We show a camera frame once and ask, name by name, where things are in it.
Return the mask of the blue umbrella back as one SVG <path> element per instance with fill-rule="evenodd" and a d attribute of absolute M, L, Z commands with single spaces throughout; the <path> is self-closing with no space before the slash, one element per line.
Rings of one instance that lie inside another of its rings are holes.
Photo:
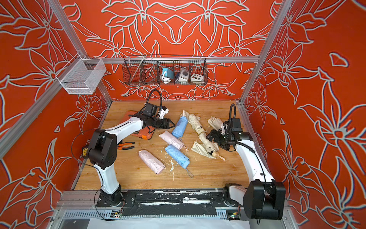
<path fill-rule="evenodd" d="M 182 138 L 185 133 L 187 124 L 188 124 L 187 117 L 186 116 L 180 117 L 174 130 L 172 131 L 172 135 L 177 138 Z"/>

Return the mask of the blue umbrella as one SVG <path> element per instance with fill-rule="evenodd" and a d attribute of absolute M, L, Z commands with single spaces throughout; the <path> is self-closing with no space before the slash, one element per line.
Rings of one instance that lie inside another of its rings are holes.
<path fill-rule="evenodd" d="M 185 133 L 187 124 L 188 124 L 187 117 L 186 116 L 180 117 L 174 130 L 172 131 L 172 135 L 177 138 L 182 138 Z"/>
<path fill-rule="evenodd" d="M 183 154 L 178 148 L 173 145 L 169 145 L 165 148 L 167 154 L 169 154 L 183 169 L 187 169 L 190 164 L 190 159 Z"/>

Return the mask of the beige umbrella back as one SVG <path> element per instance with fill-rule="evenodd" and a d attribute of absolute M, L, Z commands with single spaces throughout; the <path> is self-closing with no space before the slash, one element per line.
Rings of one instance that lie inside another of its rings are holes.
<path fill-rule="evenodd" d="M 228 127 L 227 123 L 224 123 L 220 118 L 211 117 L 208 119 L 208 124 L 216 131 L 221 132 L 222 135 L 225 134 Z"/>

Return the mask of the beige umbrella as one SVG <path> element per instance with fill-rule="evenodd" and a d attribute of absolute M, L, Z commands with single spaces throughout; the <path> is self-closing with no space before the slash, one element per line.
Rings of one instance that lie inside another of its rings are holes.
<path fill-rule="evenodd" d="M 218 144 L 217 143 L 213 143 L 210 140 L 208 140 L 206 138 L 206 133 L 205 132 L 200 133 L 198 135 L 198 137 L 201 140 L 201 142 L 204 144 L 204 146 L 205 146 L 208 154 L 212 155 L 215 158 L 220 158 L 223 161 L 226 161 L 226 159 L 219 154 L 219 150 L 220 149 L 219 149 Z"/>
<path fill-rule="evenodd" d="M 199 136 L 206 138 L 206 130 L 200 122 L 200 117 L 196 116 L 195 114 L 190 114 L 185 110 L 183 110 L 181 114 L 181 117 L 183 116 L 187 118 L 188 123 Z"/>
<path fill-rule="evenodd" d="M 227 123 L 224 123 L 220 118 L 211 117 L 208 119 L 208 124 L 216 131 L 221 132 L 222 135 L 225 134 L 228 127 Z"/>

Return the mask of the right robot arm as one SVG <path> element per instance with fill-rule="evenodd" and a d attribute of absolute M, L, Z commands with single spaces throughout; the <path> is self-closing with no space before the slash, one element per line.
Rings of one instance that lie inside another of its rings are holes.
<path fill-rule="evenodd" d="M 235 104 L 230 106 L 228 120 L 218 130 L 212 130 L 206 139 L 221 149 L 238 153 L 250 181 L 248 187 L 226 184 L 222 194 L 223 202 L 243 207 L 246 216 L 256 219 L 258 223 L 263 219 L 281 220 L 286 188 L 266 169 L 255 148 L 253 137 L 242 129 L 241 120 L 236 117 Z"/>

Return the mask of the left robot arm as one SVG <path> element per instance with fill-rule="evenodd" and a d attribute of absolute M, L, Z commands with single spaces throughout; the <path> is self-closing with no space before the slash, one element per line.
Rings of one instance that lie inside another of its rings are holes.
<path fill-rule="evenodd" d="M 114 163 L 118 145 L 130 136 L 146 130 L 148 139 L 157 129 L 171 129 L 175 123 L 165 117 L 167 108 L 163 106 L 162 94 L 153 89 L 141 110 L 130 114 L 129 118 L 109 129 L 96 129 L 92 135 L 84 158 L 97 170 L 100 182 L 100 197 L 107 206 L 115 207 L 123 201 L 121 185 L 117 180 Z"/>

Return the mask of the pink umbrella near case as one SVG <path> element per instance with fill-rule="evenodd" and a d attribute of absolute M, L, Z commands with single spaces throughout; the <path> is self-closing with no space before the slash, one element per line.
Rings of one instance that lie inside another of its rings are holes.
<path fill-rule="evenodd" d="M 162 134 L 159 135 L 159 137 L 165 141 L 167 144 L 169 145 L 173 145 L 174 147 L 176 147 L 179 150 L 184 150 L 186 152 L 189 151 L 189 149 L 185 146 L 185 144 L 178 139 L 177 137 L 175 137 L 173 134 L 171 134 L 168 131 L 164 131 Z"/>

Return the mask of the orange plastic tool case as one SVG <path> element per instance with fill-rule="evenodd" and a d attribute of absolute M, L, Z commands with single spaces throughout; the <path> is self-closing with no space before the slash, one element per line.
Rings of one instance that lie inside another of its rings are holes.
<path fill-rule="evenodd" d="M 121 119 L 120 123 L 123 123 L 127 120 L 130 119 L 130 115 L 135 114 L 136 112 L 133 110 L 128 110 L 126 111 L 125 115 L 123 116 L 123 118 Z M 134 133 L 131 134 L 131 136 L 135 136 L 141 139 L 145 139 L 145 140 L 150 140 L 153 137 L 153 134 L 155 132 L 155 128 L 152 126 L 146 126 L 145 128 L 139 130 L 139 131 L 135 131 Z"/>

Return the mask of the blue umbrella front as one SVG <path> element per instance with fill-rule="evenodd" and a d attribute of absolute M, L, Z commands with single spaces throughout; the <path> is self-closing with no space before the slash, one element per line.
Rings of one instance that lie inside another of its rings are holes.
<path fill-rule="evenodd" d="M 190 164 L 190 159 L 183 154 L 178 148 L 173 145 L 169 145 L 165 148 L 167 154 L 169 154 L 183 169 L 187 169 Z"/>

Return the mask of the pink umbrella near front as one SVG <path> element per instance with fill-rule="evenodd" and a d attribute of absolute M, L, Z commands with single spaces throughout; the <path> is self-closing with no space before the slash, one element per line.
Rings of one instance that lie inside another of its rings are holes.
<path fill-rule="evenodd" d="M 161 174 L 165 169 L 165 165 L 153 154 L 147 150 L 140 150 L 138 152 L 140 159 L 150 168 L 156 175 Z"/>

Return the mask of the white round-dial device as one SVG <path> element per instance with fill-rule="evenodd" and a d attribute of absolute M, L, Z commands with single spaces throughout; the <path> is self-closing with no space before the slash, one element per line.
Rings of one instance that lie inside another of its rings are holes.
<path fill-rule="evenodd" d="M 180 72 L 176 75 L 176 83 L 187 83 L 189 81 L 190 73 L 187 69 L 181 68 Z"/>

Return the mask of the white box with dots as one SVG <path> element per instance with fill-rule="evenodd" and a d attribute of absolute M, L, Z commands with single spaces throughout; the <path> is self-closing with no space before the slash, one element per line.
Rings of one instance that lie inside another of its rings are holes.
<path fill-rule="evenodd" d="M 203 83 L 204 82 L 204 76 L 197 74 L 197 73 L 193 73 L 190 77 L 190 82 L 191 83 Z"/>

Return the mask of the orange black pliers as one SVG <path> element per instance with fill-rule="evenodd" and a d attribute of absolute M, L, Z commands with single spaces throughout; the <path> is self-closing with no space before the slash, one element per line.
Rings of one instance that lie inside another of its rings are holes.
<path fill-rule="evenodd" d="M 134 144 L 135 142 L 125 142 L 118 144 L 117 148 L 118 150 L 130 150 L 135 148 Z"/>

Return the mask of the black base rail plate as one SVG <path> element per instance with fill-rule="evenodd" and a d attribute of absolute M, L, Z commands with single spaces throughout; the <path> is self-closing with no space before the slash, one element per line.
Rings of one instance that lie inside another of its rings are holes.
<path fill-rule="evenodd" d="M 130 189 L 121 191 L 116 207 L 145 205 L 196 204 L 211 207 L 237 207 L 224 189 Z"/>

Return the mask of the white mesh wall basket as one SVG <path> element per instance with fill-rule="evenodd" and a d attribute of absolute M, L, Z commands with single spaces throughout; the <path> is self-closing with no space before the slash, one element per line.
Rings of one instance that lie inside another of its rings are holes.
<path fill-rule="evenodd" d="M 102 59 L 97 59 L 95 64 L 88 64 L 83 59 L 74 60 L 56 76 L 68 94 L 91 95 L 106 72 Z"/>

